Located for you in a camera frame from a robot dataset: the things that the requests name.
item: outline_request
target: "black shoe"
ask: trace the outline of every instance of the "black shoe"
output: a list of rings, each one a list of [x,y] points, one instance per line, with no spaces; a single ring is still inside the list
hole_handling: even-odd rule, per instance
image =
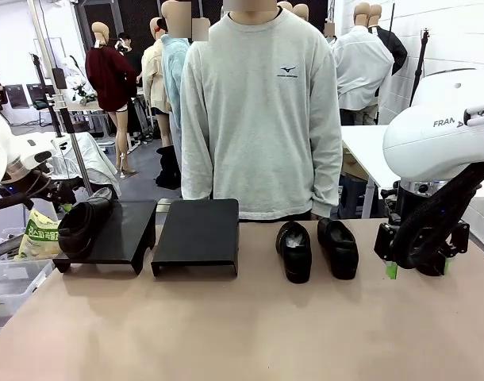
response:
[[[59,246],[71,259],[87,257],[112,213],[112,191],[102,188],[79,202],[59,223]]]
[[[157,176],[156,186],[175,190],[180,188],[180,172],[177,174],[177,156],[173,146],[162,147],[157,150],[161,155],[161,173]]]
[[[323,218],[318,222],[318,241],[330,271],[338,279],[353,279],[359,266],[355,237],[341,221]]]
[[[275,248],[284,260],[286,277],[292,283],[305,283],[311,275],[311,241],[298,222],[287,222],[277,235]]]

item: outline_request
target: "gray sweatshirt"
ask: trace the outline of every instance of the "gray sweatshirt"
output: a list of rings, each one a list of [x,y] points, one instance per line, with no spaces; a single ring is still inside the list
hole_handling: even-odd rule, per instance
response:
[[[223,17],[182,74],[182,195],[235,198],[240,218],[337,205],[336,67],[321,33],[283,10],[264,25]]]

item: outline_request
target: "green printed label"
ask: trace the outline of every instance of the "green printed label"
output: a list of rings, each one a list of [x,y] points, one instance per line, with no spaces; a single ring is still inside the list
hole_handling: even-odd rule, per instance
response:
[[[29,220],[25,234],[35,241],[48,242],[59,240],[59,231],[57,229],[42,229],[33,220]]]

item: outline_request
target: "plastic bag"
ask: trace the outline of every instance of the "plastic bag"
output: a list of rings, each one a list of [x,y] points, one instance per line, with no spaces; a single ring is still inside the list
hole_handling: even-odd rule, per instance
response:
[[[59,223],[37,210],[31,210],[18,255],[14,259],[43,260],[59,254]]]

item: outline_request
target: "black pants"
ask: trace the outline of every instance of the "black pants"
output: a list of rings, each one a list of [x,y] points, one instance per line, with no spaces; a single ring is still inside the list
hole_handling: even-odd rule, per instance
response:
[[[340,109],[340,125],[355,125],[355,111]]]
[[[292,214],[290,216],[285,216],[277,220],[240,220],[240,222],[260,222],[263,224],[270,224],[272,222],[282,221],[311,221],[311,211],[302,214]]]

